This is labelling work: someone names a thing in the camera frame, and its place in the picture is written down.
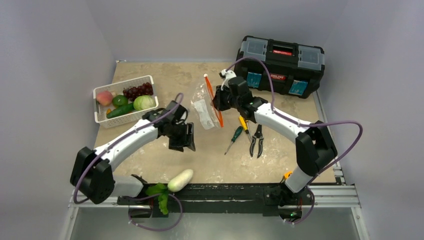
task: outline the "white label on bag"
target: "white label on bag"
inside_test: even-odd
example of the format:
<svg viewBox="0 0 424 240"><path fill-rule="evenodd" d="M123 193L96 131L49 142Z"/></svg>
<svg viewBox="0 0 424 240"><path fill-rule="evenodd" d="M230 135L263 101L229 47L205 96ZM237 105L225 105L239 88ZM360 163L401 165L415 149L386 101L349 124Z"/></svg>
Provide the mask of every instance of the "white label on bag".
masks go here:
<svg viewBox="0 0 424 240"><path fill-rule="evenodd" d="M208 130L215 127L214 122L212 121L212 118L209 115L206 106L206 101L204 99L193 102L193 106L199 114L200 124L203 126L204 129Z"/></svg>

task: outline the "pliers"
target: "pliers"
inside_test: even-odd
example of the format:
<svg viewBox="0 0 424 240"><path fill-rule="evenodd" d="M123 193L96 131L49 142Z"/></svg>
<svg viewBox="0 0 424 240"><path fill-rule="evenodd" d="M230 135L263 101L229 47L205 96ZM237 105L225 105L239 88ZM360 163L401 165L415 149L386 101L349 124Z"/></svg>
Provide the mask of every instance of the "pliers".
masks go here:
<svg viewBox="0 0 424 240"><path fill-rule="evenodd" d="M264 137L262 136L262 125L259 124L256 128L256 132L252 136L252 142L250 143L250 156L253 157L253 149L255 148L256 139L259 139L259 151L257 152L257 158L262 154L262 146L264 142Z"/></svg>

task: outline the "green cabbage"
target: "green cabbage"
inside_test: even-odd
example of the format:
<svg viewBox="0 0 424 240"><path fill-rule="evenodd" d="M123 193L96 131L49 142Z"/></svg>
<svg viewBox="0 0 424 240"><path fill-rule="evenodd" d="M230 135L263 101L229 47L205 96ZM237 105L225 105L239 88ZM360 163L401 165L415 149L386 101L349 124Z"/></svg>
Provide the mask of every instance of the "green cabbage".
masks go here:
<svg viewBox="0 0 424 240"><path fill-rule="evenodd" d="M156 106L153 98L147 95L139 96L134 101L134 108L137 111L154 108Z"/></svg>

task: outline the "wooden tabletop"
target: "wooden tabletop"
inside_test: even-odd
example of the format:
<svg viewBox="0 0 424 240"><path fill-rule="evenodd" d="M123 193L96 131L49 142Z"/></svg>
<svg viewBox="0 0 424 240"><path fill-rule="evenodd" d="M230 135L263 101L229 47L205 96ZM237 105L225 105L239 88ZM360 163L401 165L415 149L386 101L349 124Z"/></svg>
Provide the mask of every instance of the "wooden tabletop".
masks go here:
<svg viewBox="0 0 424 240"><path fill-rule="evenodd" d="M168 138L160 137L143 146L128 157L114 172L115 175L141 175L150 183L167 183L185 169L193 169L192 183L274 183L282 179L284 173L296 166L295 145L284 136L268 127L263 127L263 153L257 158L249 154L250 142L246 134L232 145L227 155L225 150L236 128L240 125L239 113L235 109L222 112L224 128L205 130L199 116L190 106L195 88L204 81L206 73L212 86L220 85L218 73L227 68L229 62L178 62L178 63L136 63L123 62L116 65L113 83L151 75L159 99L159 107L166 107L177 93L184 93L182 105L190 108L188 122L194 123L196 151L185 149L178 152L168 149ZM253 95L271 101L268 91L253 90ZM316 122L319 117L312 96L301 99L294 96L275 95L275 106L288 114L305 121ZM108 143L122 134L135 122L113 128L100 126L95 147ZM250 123L251 132L257 125ZM332 169L322 173L316 183L334 183Z"/></svg>

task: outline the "toolbox lid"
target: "toolbox lid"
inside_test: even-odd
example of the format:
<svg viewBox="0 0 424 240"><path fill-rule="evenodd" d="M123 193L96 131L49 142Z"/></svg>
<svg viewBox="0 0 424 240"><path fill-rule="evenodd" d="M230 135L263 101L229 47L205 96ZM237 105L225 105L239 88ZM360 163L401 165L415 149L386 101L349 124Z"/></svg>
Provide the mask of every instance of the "toolbox lid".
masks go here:
<svg viewBox="0 0 424 240"><path fill-rule="evenodd" d="M244 52L243 57L254 57L261 61L265 61L268 40L248 37L246 41L241 43L240 51Z"/></svg>
<svg viewBox="0 0 424 240"><path fill-rule="evenodd" d="M299 68L321 71L321 65L325 65L324 54L319 48L300 45L298 57L297 66Z"/></svg>

